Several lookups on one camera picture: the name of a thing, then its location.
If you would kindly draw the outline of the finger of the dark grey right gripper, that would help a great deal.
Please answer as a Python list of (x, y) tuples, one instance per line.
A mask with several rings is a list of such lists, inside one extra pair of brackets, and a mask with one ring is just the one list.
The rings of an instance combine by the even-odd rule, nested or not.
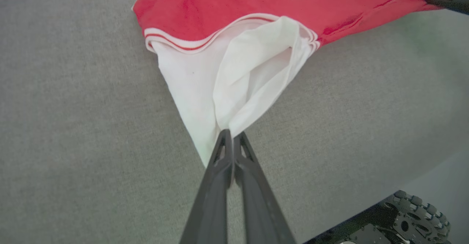
[(429, 5), (435, 5), (450, 11), (469, 15), (469, 0), (425, 0)]

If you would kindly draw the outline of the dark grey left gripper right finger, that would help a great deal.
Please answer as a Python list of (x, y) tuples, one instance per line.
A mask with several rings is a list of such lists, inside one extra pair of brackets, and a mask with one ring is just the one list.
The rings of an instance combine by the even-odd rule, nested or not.
[(260, 163), (242, 132), (233, 140), (234, 176), (243, 196), (247, 244), (295, 244)]

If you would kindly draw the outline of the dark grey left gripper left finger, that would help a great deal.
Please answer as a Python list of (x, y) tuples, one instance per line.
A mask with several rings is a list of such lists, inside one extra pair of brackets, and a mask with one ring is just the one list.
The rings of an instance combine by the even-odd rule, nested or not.
[(233, 142), (230, 131), (218, 135), (194, 204), (189, 214), (181, 244), (226, 244), (227, 190), (233, 174)]

